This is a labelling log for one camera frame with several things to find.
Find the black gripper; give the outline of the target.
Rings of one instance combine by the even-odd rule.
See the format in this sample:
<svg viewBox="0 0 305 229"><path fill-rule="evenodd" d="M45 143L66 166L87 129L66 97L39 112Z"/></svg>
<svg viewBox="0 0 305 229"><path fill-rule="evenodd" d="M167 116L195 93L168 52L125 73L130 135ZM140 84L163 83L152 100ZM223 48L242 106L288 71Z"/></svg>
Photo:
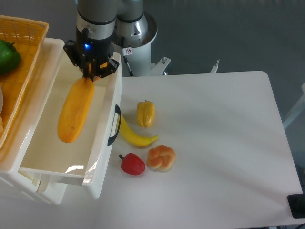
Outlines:
<svg viewBox="0 0 305 229"><path fill-rule="evenodd" d="M80 69L83 78L93 82L105 78L119 67L119 62L111 57L111 37L93 39L89 28L76 32L76 41L68 40L63 49L72 64Z"/></svg>

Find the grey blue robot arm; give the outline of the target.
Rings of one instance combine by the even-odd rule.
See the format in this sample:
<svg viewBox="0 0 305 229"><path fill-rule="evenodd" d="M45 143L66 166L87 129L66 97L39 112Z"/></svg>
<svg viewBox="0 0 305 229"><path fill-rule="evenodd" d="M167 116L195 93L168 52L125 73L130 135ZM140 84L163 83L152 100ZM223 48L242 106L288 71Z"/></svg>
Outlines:
<svg viewBox="0 0 305 229"><path fill-rule="evenodd" d="M119 63L111 59L117 20L135 22L143 14L142 0L79 0L76 39L63 49L84 78L94 80L116 72Z"/></svg>

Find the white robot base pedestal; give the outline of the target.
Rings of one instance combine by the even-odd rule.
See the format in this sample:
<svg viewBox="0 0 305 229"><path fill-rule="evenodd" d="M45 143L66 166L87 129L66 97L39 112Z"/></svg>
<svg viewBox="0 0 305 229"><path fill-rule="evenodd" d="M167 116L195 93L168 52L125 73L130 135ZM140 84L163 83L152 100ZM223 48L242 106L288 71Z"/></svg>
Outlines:
<svg viewBox="0 0 305 229"><path fill-rule="evenodd" d="M170 58L164 56L157 63L151 61L157 32L155 19L146 12L134 22L116 20L112 46L121 55L123 77L165 74Z"/></svg>

